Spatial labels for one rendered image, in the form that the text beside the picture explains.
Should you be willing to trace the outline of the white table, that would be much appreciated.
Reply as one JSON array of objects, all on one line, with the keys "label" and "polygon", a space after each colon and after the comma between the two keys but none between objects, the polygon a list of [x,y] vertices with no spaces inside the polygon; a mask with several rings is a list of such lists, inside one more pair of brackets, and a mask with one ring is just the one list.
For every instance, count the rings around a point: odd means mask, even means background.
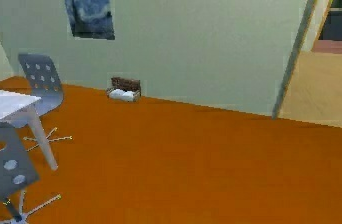
[{"label": "white table", "polygon": [[40,97],[0,90],[0,122],[10,121],[15,114],[26,116],[47,163],[52,170],[57,170],[58,164],[34,106],[40,100]]}]

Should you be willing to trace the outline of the brown basket with white cloth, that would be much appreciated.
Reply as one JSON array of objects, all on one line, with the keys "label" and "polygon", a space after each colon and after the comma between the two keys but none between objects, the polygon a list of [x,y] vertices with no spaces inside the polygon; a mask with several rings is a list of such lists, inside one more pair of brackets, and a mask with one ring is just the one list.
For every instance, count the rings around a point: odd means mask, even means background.
[{"label": "brown basket with white cloth", "polygon": [[141,82],[135,79],[112,77],[111,87],[106,90],[111,99],[136,102],[141,97]]}]

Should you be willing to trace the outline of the grey perforated swivel chair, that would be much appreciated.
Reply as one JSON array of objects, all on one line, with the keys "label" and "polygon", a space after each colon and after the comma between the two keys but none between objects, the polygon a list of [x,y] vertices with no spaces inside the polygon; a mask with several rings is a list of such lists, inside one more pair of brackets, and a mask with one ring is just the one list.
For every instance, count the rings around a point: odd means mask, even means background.
[{"label": "grey perforated swivel chair", "polygon": [[18,61],[28,80],[33,96],[41,100],[35,104],[39,116],[58,108],[64,100],[62,83],[50,56],[36,53],[19,53]]},{"label": "grey perforated swivel chair", "polygon": [[11,219],[2,220],[0,224],[29,224],[29,216],[61,198],[58,194],[24,212],[26,187],[38,180],[39,175],[15,128],[0,123],[0,202],[11,214]]}]

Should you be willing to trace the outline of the blue framed wall picture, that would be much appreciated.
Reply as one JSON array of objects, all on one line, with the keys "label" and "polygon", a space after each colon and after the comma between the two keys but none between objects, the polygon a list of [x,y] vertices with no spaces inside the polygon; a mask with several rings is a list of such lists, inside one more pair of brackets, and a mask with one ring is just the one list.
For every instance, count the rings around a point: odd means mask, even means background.
[{"label": "blue framed wall picture", "polygon": [[64,0],[74,37],[114,40],[110,0]]}]

